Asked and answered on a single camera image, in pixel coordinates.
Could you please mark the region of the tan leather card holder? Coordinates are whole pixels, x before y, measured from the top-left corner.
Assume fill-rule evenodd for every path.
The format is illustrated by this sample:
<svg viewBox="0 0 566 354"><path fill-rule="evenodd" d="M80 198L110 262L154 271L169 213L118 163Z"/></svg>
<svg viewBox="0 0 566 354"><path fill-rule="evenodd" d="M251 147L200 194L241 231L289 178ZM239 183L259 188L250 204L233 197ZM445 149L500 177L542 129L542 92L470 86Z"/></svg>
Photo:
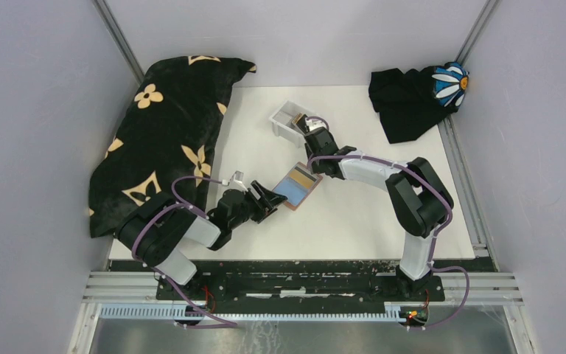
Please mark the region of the tan leather card holder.
<svg viewBox="0 0 566 354"><path fill-rule="evenodd" d="M297 164L302 164L304 165L306 168L307 166L301 162L297 162L294 166L296 166ZM318 184L316 184L314 186L314 188L312 190L306 190L304 188L301 188L299 185L297 185L297 183L295 183L294 181L292 181L289 178L289 172L291 171L291 169L288 171L288 173L281 179L281 181L274 187L273 191L277 192L279 194L285 195L287 197L287 201L284 203L284 205L291 210L297 210L299 208L299 206L307 199L307 197L312 193L312 191L320 184L320 182L322 181L323 177L318 175L318 174L314 174L313 175L317 175L321 178L320 182Z"/></svg>

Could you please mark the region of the gold credit card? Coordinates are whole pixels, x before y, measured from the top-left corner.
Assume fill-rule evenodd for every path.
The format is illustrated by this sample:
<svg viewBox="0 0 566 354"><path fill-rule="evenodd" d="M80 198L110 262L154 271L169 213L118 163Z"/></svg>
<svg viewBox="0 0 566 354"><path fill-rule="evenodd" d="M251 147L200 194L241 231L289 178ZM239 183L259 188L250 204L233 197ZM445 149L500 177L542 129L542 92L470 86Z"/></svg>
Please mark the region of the gold credit card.
<svg viewBox="0 0 566 354"><path fill-rule="evenodd" d="M289 172L289 178L297 183L301 188L312 190L321 178L313 175L304 165L297 164Z"/></svg>

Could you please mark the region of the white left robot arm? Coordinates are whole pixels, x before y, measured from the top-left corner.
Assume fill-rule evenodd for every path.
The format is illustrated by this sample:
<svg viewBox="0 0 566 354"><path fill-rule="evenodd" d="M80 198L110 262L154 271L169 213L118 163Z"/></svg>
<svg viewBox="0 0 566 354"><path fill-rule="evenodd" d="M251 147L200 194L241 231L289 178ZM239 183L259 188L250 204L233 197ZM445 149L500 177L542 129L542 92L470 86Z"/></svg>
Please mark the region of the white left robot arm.
<svg viewBox="0 0 566 354"><path fill-rule="evenodd" d="M195 208L165 192L138 207L116 227L114 237L130 249L132 258L174 282L182 298L197 298L203 288L197 266L183 254L181 240L195 241L217 251L242 224L261 223L287 197L252 181L249 187L226 190L215 208L204 216Z"/></svg>

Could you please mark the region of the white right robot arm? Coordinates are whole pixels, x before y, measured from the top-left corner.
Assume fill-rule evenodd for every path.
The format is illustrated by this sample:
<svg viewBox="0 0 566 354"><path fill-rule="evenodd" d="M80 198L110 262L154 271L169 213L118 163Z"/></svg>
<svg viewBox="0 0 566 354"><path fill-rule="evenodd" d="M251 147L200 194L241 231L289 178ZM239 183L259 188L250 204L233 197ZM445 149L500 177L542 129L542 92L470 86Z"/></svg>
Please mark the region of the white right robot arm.
<svg viewBox="0 0 566 354"><path fill-rule="evenodd" d="M388 193L396 219L405 231L402 258L396 268L396 292L406 301L418 299L432 276L439 232L453 218L454 202L428 160L399 163L339 148L326 128L304 135L308 167L313 173L357 181Z"/></svg>

